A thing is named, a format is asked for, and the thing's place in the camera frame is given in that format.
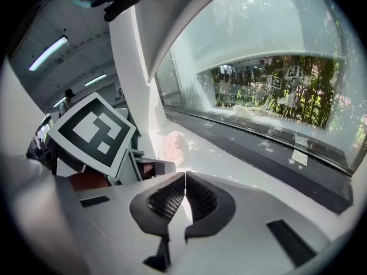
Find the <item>ceiling light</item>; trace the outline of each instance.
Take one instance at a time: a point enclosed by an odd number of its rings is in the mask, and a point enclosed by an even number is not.
[[[35,71],[40,65],[52,55],[58,48],[60,48],[63,44],[68,42],[68,39],[66,37],[61,37],[58,39],[55,43],[53,43],[46,51],[42,53],[42,55],[39,56],[35,60],[35,62],[30,66],[30,71]]]
[[[103,75],[101,75],[101,76],[99,76],[99,77],[96,77],[94,80],[91,80],[91,81],[87,82],[87,83],[86,83],[86,84],[84,84],[84,85],[87,87],[87,86],[89,86],[89,85],[91,85],[91,84],[94,84],[94,83],[96,83],[97,81],[99,81],[99,80],[101,80],[101,79],[105,78],[106,76],[107,76],[106,74],[103,74]]]
[[[64,101],[65,99],[66,99],[66,97],[63,97],[59,102],[57,102],[57,103],[53,106],[53,108],[55,108],[55,107],[59,106],[59,105],[61,104],[61,102],[62,102],[62,101]]]

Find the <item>black and white square marker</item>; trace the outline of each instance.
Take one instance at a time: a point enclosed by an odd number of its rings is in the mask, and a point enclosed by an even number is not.
[[[48,132],[84,164],[116,176],[135,127],[98,93],[72,107]]]

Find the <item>white pillar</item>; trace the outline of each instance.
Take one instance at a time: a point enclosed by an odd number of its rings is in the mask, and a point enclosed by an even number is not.
[[[141,134],[167,124],[158,89],[148,74],[132,7],[110,23],[112,52],[128,108]]]
[[[0,73],[0,153],[25,156],[44,116],[6,58]]]

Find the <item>black rectangular slot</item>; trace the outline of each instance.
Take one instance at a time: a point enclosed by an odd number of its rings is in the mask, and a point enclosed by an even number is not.
[[[267,223],[267,226],[296,267],[316,256],[316,253],[284,220]]]
[[[98,205],[104,202],[109,201],[110,199],[107,198],[105,195],[101,195],[99,197],[95,197],[95,198],[90,198],[90,199],[82,199],[79,202],[81,203],[81,205],[86,208],[86,207],[90,207],[90,206],[94,206],[94,205]]]

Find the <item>glass window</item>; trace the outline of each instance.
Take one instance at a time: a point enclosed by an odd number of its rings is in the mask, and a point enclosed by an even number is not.
[[[353,172],[365,51],[332,0],[213,0],[157,69],[165,106],[251,129]]]

